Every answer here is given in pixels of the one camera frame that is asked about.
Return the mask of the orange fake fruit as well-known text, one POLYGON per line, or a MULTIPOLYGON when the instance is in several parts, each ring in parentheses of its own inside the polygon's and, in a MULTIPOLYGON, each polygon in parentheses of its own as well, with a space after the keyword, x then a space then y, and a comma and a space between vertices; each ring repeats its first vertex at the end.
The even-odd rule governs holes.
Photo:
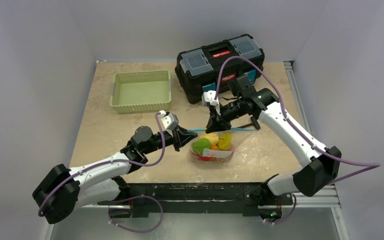
POLYGON ((218 151, 220 148, 217 145, 212 145, 209 148, 210 150, 218 151))

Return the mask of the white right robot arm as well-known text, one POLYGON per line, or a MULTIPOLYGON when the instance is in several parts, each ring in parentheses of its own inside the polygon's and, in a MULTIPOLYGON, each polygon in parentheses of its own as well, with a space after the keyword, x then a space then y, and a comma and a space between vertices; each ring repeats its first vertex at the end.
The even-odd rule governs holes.
POLYGON ((269 127, 292 151, 301 170, 276 174, 261 184, 261 201, 272 204, 283 194, 302 193, 312 197, 338 175, 340 163, 335 158, 342 156, 335 147, 326 147, 308 133, 288 112, 281 100, 270 89, 256 90, 246 76, 230 81, 229 88, 236 100, 220 104, 216 91, 203 93, 202 101, 210 115, 206 133, 230 130, 231 121, 250 115, 269 127))

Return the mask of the clear zip top bag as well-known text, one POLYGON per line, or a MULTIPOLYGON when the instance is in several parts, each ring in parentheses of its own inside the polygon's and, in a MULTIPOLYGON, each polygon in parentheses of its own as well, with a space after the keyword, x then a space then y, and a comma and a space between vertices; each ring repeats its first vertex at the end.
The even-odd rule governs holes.
MULTIPOLYGON (((194 131, 197 133, 197 138, 195 138, 195 140, 193 142, 200 139, 201 135, 206 134, 204 128, 191 129, 191 131, 194 131)), ((232 134, 231 148, 229 150, 220 150, 220 149, 219 150, 211 150, 210 148, 205 149, 203 151, 202 155, 206 156, 206 157, 212 157, 212 158, 214 158, 214 160, 213 161, 200 161, 197 159, 197 154, 194 154, 191 151, 191 144, 193 143, 193 142, 191 142, 189 144, 189 152, 188 152, 189 158, 192 161, 204 162, 204 163, 210 163, 210 162, 224 163, 224 162, 227 162, 233 157, 236 149, 254 132, 256 132, 256 130, 243 131, 243 130, 232 130, 232 129, 226 130, 226 131, 214 132, 214 133, 218 134, 218 136, 222 133, 231 133, 232 134)))

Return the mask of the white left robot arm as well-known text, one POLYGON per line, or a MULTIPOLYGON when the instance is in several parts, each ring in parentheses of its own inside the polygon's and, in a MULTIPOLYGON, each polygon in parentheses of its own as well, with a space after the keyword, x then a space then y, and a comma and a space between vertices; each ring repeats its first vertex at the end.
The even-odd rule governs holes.
POLYGON ((123 175, 151 166, 147 154, 158 150, 164 154, 169 146, 178 152, 197 136, 181 126, 157 133, 148 126, 140 126, 126 146, 110 157, 80 167, 54 166, 32 193, 39 207, 38 216, 55 224, 85 205, 105 201, 126 203, 129 191, 121 186, 123 175))

